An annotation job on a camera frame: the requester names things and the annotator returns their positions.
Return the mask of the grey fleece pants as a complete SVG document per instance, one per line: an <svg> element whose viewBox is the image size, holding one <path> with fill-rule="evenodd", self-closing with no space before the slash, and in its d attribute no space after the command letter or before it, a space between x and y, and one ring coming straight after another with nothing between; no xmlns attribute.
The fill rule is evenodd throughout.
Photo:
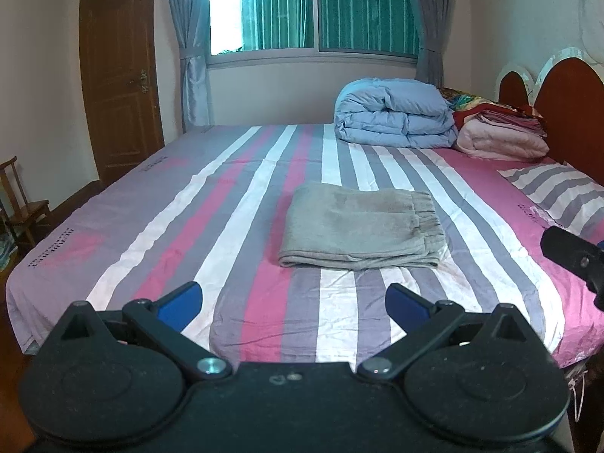
<svg viewBox="0 0 604 453"><path fill-rule="evenodd" d="M433 268L446 250L427 192L306 183L287 210L279 264L355 271Z"/></svg>

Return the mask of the striped pillow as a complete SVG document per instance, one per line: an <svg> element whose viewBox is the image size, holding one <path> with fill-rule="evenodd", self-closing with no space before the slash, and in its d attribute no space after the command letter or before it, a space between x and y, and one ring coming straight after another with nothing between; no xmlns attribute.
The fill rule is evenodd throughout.
<svg viewBox="0 0 604 453"><path fill-rule="evenodd" d="M587 174L561 164L499 170L499 174L559 227L595 244L603 241L603 186Z"/></svg>

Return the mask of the pink folded blanket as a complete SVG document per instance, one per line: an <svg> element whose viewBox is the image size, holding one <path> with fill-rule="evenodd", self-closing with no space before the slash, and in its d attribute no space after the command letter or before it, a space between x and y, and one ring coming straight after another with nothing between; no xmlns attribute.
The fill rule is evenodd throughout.
<svg viewBox="0 0 604 453"><path fill-rule="evenodd" d="M530 162L545 157L549 146L538 135L470 119L460 129L456 149L469 157Z"/></svg>

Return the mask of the striped pink grey bed sheet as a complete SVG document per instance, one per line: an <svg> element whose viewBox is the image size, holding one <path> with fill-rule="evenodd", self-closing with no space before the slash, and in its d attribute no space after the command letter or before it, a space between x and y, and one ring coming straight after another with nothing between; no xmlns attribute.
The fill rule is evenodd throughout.
<svg viewBox="0 0 604 453"><path fill-rule="evenodd" d="M603 190L551 162L350 144L330 125L214 127L164 147L76 210L12 271L24 352L69 304L118 310L196 282L185 335L224 359L357 364L402 337L400 283L469 312L514 305L561 366L598 352L603 315L542 255L557 225L603 238Z"/></svg>

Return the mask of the red wooden headboard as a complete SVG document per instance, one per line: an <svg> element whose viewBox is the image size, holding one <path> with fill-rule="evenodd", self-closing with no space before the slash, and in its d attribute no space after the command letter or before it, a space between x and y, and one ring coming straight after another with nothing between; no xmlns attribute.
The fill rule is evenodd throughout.
<svg viewBox="0 0 604 453"><path fill-rule="evenodd" d="M603 182L603 69L587 52L564 48L536 76L510 62L499 72L496 93L499 102L542 116L552 160Z"/></svg>

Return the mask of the small wooden chair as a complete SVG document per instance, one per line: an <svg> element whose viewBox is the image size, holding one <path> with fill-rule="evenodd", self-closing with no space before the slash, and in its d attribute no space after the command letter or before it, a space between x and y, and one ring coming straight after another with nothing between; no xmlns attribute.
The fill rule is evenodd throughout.
<svg viewBox="0 0 604 453"><path fill-rule="evenodd" d="M52 229L54 221L49 208L49 200L30 200L20 180L17 157L1 163L1 187L8 198L12 214L8 216L11 227L20 228L27 242L33 248L38 243L36 226L38 221Z"/></svg>

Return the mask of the colourful folded bedding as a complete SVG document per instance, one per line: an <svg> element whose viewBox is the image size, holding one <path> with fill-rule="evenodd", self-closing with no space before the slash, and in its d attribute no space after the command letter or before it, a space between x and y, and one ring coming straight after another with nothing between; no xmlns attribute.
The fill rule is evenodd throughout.
<svg viewBox="0 0 604 453"><path fill-rule="evenodd" d="M545 137L545 119L528 104L520 106L494 102L456 89L440 87L439 92L453 110L453 119L460 130L471 118L482 116L496 125L511 125Z"/></svg>

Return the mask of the light blue folded duvet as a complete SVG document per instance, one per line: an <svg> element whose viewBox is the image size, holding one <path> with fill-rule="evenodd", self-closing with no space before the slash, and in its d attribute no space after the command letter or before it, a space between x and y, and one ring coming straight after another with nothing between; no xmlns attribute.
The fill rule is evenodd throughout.
<svg viewBox="0 0 604 453"><path fill-rule="evenodd" d="M458 137L450 103L435 86L413 79L347 84L336 99L334 125L339 139L376 146L450 147Z"/></svg>

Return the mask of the grey blue right curtain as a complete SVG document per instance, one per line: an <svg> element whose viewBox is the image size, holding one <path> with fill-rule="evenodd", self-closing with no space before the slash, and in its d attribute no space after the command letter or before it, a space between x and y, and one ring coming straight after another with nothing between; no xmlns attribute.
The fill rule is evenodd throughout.
<svg viewBox="0 0 604 453"><path fill-rule="evenodd" d="M443 85L443 54L455 0L410 0L419 36L416 79Z"/></svg>

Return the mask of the grey blue curtain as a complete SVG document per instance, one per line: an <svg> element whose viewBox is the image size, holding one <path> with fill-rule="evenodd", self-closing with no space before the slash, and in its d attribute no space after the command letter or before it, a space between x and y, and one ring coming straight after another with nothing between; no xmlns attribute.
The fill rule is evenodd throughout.
<svg viewBox="0 0 604 453"><path fill-rule="evenodd" d="M178 44L183 131L210 124L210 0L168 0Z"/></svg>
<svg viewBox="0 0 604 453"><path fill-rule="evenodd" d="M455 0L410 0L419 36L416 79L443 85L443 54Z"/></svg>

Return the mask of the green window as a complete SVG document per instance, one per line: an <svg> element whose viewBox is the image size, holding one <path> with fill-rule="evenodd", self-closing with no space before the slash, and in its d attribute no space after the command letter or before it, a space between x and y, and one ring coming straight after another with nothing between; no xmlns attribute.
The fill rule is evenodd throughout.
<svg viewBox="0 0 604 453"><path fill-rule="evenodd" d="M417 57L410 0L210 0L210 49L314 49Z"/></svg>

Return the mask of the brown wooden door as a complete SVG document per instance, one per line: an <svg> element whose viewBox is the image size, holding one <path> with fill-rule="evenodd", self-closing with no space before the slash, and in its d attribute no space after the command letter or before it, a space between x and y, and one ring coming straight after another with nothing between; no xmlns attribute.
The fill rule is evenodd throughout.
<svg viewBox="0 0 604 453"><path fill-rule="evenodd" d="M103 186L165 146L154 53L154 0L80 0L80 68Z"/></svg>

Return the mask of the grey blue left curtain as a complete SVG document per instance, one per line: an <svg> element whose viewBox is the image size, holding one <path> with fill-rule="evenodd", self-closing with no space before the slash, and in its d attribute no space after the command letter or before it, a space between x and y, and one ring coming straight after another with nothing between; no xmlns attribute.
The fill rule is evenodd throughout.
<svg viewBox="0 0 604 453"><path fill-rule="evenodd" d="M168 0L178 44L183 131L210 124L210 0Z"/></svg>

